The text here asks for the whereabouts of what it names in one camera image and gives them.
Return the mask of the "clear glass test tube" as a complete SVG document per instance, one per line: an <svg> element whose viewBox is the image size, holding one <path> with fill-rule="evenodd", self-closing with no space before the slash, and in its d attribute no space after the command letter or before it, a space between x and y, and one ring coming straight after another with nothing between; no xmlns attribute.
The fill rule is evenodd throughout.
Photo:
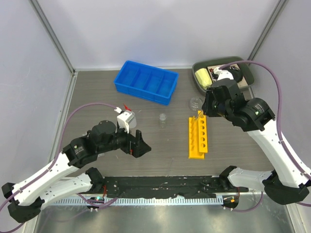
<svg viewBox="0 0 311 233"><path fill-rule="evenodd" d="M198 111L198 115L196 117L197 120L203 120L205 117L203 111Z"/></svg>

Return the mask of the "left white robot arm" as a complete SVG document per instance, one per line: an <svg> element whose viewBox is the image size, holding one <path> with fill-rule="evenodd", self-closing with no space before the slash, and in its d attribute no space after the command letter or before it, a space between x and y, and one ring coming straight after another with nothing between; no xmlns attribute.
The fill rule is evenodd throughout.
<svg viewBox="0 0 311 233"><path fill-rule="evenodd" d="M151 151L140 130L132 135L111 121L101 121L85 136L73 139L45 167L19 183L2 186L3 195L9 200L9 215L18 223L36 217L49 204L72 194L100 193L104 178L96 168L66 182L61 179L97 160L100 154L122 150L135 158Z"/></svg>

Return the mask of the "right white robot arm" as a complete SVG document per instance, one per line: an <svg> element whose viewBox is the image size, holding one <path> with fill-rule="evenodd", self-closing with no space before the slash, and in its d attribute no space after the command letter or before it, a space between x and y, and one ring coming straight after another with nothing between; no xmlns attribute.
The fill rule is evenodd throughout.
<svg viewBox="0 0 311 233"><path fill-rule="evenodd" d="M267 102L260 98L246 100L236 81L226 78L206 90L202 110L204 115L223 117L246 132L274 168L272 171L251 171L229 166L219 176L222 190L255 189L265 192L281 205L302 202L309 195L311 170L299 170L298 166L303 162L277 129L275 114Z"/></svg>

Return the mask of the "yellow test tube rack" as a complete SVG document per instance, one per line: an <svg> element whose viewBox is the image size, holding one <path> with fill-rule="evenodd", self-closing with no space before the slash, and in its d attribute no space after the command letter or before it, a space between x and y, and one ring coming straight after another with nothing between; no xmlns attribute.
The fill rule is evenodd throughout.
<svg viewBox="0 0 311 233"><path fill-rule="evenodd" d="M204 159L208 152L207 117L196 117L189 118L189 159Z"/></svg>

